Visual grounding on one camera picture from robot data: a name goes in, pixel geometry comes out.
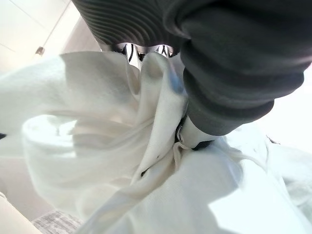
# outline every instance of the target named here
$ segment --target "white cloth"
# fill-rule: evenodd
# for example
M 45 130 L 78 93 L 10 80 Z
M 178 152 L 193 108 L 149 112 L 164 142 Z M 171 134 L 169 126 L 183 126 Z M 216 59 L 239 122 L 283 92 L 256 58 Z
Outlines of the white cloth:
M 282 179 L 312 184 L 311 156 L 304 177 L 280 170 L 285 149 L 252 125 L 201 151 L 174 144 L 187 97 L 159 54 L 140 74 L 115 53 L 63 55 L 1 78 L 0 95 L 0 150 L 20 153 L 24 123 L 34 185 L 86 220 L 79 234 L 312 233 Z

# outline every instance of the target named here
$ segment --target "white fabric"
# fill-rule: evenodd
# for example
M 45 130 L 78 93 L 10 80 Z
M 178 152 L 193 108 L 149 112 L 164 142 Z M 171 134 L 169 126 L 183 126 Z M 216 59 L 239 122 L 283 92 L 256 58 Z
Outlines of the white fabric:
M 311 156 L 288 173 L 291 151 L 252 125 L 201 151 L 174 144 L 187 97 L 161 55 L 139 74 L 119 54 L 67 54 L 1 78 L 0 95 L 1 154 L 20 154 L 24 123 L 34 185 L 86 220 L 79 234 L 312 233 L 291 202 L 309 214 L 310 191 L 290 198 L 282 179 L 311 185 Z
M 217 139 L 217 136 L 212 136 L 199 130 L 191 121 L 190 117 L 186 117 L 183 126 L 178 133 L 178 139 L 189 148 L 195 148 L 202 141 L 211 141 Z

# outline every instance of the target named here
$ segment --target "dark gray sleeve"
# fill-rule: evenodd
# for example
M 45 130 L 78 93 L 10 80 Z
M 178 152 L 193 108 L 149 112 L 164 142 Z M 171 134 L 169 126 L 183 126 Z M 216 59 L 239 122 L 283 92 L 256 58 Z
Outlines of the dark gray sleeve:
M 311 0 L 157 1 L 167 30 L 188 38 L 188 115 L 200 130 L 227 134 L 302 84 L 312 61 Z

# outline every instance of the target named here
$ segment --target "black speck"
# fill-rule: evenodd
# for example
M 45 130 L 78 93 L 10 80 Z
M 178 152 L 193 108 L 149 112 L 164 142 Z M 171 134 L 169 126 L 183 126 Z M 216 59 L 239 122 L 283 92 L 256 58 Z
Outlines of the black speck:
M 144 172 L 141 173 L 141 177 L 143 177 L 145 175 L 145 173 L 147 172 L 148 169 L 146 169 Z
M 6 137 L 6 134 L 0 133 L 0 140 L 5 138 L 5 137 Z

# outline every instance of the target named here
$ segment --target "gray carpet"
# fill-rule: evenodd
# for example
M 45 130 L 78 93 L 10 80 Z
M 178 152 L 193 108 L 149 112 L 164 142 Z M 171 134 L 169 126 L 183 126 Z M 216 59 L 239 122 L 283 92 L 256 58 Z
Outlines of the gray carpet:
M 72 234 L 82 224 L 78 218 L 60 211 L 47 213 L 32 223 L 42 234 Z

